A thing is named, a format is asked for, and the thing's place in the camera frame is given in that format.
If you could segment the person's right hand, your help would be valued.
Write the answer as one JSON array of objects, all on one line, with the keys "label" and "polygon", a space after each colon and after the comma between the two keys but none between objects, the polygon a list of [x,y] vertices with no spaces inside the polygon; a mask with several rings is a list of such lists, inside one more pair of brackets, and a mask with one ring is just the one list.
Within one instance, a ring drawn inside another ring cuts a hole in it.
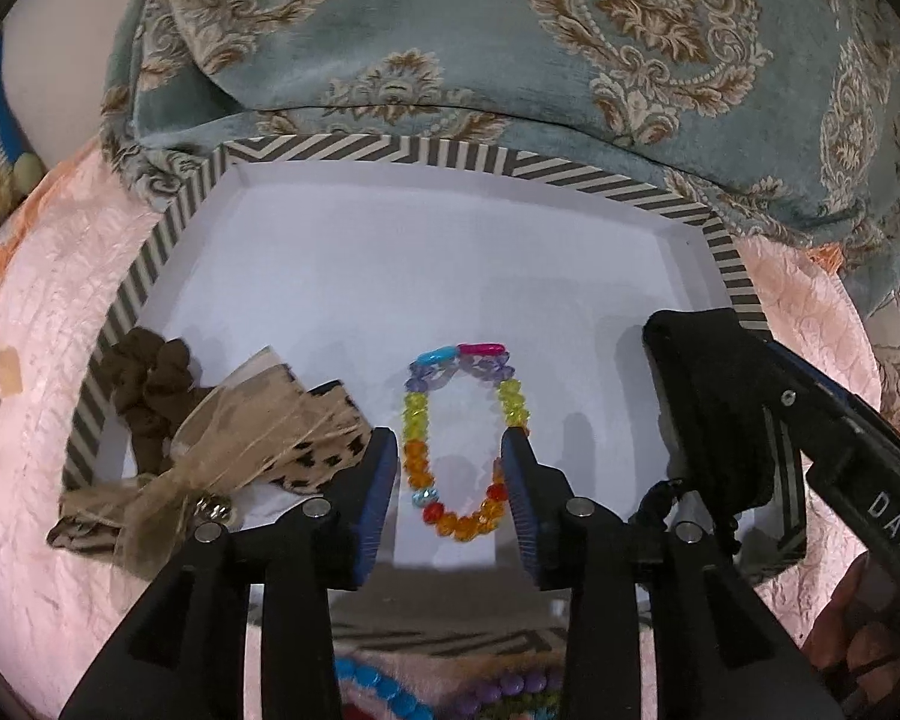
[{"label": "person's right hand", "polygon": [[900,718],[900,593],[860,554],[802,645],[845,718]]}]

